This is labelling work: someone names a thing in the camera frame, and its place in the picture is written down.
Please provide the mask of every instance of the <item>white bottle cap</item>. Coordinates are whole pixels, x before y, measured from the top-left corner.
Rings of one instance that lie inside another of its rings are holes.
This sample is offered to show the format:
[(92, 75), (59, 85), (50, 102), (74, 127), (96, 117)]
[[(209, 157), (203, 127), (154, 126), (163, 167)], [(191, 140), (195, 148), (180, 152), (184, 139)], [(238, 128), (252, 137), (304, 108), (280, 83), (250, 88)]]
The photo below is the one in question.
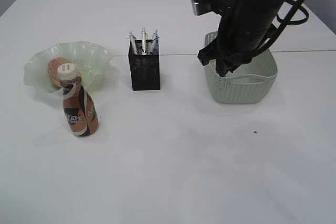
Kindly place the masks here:
[(58, 67), (57, 73), (62, 81), (69, 81), (78, 75), (78, 70), (74, 64), (66, 63)]

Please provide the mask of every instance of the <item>pen holder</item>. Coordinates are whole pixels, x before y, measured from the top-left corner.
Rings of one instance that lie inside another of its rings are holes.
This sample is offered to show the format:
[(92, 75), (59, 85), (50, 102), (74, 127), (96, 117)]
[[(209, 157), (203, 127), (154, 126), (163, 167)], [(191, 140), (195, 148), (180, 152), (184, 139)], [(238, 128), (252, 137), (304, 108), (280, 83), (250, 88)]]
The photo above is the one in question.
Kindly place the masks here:
[[(147, 48), (150, 48), (152, 40), (147, 40)], [(137, 51), (142, 52), (142, 41), (136, 40)], [(159, 67), (159, 43), (154, 54), (136, 55), (132, 44), (128, 53), (130, 62), (133, 91), (160, 90), (160, 67)]]

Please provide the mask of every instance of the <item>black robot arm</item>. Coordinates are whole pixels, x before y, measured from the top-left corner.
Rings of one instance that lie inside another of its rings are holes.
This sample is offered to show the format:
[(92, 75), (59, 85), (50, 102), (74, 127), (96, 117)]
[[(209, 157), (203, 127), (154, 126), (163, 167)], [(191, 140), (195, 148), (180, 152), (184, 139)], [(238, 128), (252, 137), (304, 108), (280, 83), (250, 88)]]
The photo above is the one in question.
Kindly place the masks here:
[[(284, 2), (292, 9), (280, 26), (272, 21)], [(216, 70), (220, 76), (233, 72), (240, 65), (251, 62), (253, 57), (268, 49), (287, 25), (302, 24), (308, 19), (308, 12), (301, 6), (304, 0), (192, 0), (195, 15), (215, 12), (222, 16), (217, 38), (204, 49), (198, 58), (203, 65), (216, 59)], [(291, 21), (297, 10), (306, 19)]]

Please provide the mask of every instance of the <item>light green basket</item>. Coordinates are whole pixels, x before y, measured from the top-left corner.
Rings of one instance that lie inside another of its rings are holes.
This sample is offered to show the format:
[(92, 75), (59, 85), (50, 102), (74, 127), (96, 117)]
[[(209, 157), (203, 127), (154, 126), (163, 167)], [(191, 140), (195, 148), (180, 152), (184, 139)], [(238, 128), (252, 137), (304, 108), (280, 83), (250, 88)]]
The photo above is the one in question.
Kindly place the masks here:
[[(216, 37), (217, 32), (207, 34), (205, 46)], [(205, 66), (205, 74), (210, 92), (217, 102), (247, 104), (260, 102), (265, 97), (277, 77), (278, 67), (272, 53), (266, 50), (225, 77), (219, 76), (216, 60), (211, 60)]]

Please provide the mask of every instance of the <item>bottle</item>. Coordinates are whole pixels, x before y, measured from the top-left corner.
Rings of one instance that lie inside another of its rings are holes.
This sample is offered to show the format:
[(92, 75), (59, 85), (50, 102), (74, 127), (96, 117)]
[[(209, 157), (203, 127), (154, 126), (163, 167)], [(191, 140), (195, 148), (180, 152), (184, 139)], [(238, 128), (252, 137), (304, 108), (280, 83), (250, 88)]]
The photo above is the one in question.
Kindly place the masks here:
[(95, 105), (82, 86), (82, 80), (74, 64), (58, 67), (60, 85), (63, 87), (63, 108), (75, 136), (89, 136), (98, 129)]

